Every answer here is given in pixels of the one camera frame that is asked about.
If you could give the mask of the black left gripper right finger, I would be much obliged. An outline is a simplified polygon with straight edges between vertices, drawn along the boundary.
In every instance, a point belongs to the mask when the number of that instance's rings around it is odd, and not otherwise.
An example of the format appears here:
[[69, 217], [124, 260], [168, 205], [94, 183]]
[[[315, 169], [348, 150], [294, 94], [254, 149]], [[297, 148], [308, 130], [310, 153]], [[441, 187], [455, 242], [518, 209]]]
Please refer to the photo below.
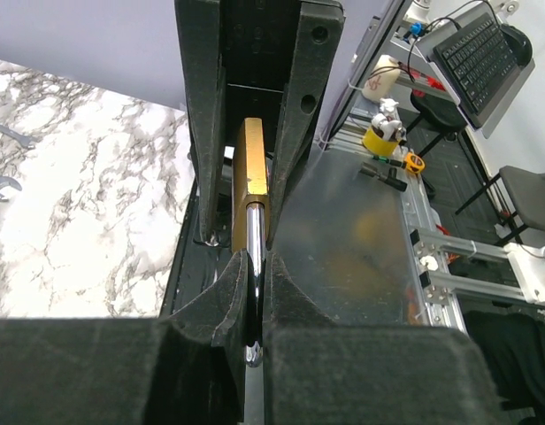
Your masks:
[[500, 424], [486, 362], [463, 332], [428, 326], [342, 326], [267, 266], [268, 424]]

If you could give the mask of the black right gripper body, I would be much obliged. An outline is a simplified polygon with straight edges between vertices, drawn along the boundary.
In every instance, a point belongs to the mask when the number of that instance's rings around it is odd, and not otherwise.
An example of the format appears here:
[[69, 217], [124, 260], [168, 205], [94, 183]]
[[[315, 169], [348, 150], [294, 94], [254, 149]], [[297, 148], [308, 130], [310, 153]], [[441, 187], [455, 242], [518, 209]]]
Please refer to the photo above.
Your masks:
[[228, 146], [247, 118], [261, 119], [265, 144], [275, 144], [300, 9], [299, 1], [220, 3]]

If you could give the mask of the large brass padlock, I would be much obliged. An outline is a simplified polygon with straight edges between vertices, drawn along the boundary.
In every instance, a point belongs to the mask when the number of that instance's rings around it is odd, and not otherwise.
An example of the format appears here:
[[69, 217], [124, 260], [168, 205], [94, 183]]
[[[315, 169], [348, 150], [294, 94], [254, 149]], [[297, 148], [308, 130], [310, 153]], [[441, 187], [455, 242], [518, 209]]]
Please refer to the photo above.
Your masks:
[[245, 251], [248, 259], [245, 362], [258, 367], [263, 361], [269, 216], [264, 132], [259, 118], [246, 118], [241, 124], [233, 157], [232, 197], [232, 251]]

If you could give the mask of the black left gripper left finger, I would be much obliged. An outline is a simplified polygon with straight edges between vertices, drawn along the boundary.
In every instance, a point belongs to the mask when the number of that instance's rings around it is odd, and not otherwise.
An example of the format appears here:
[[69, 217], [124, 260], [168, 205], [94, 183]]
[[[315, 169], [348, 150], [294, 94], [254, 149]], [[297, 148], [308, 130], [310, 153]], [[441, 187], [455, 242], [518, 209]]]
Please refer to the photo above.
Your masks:
[[245, 251], [159, 319], [0, 320], [0, 424], [235, 424]]

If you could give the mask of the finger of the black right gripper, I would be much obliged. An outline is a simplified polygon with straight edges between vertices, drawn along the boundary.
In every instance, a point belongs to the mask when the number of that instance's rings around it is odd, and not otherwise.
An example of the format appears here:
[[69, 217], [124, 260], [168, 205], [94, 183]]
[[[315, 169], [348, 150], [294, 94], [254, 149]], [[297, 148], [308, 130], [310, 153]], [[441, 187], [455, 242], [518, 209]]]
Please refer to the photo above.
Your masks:
[[225, 149], [226, 1], [176, 1], [202, 241], [213, 238]]
[[302, 1], [288, 83], [284, 88], [275, 140], [269, 194], [269, 235], [273, 245], [288, 181], [314, 134], [320, 101], [344, 25], [336, 1]]

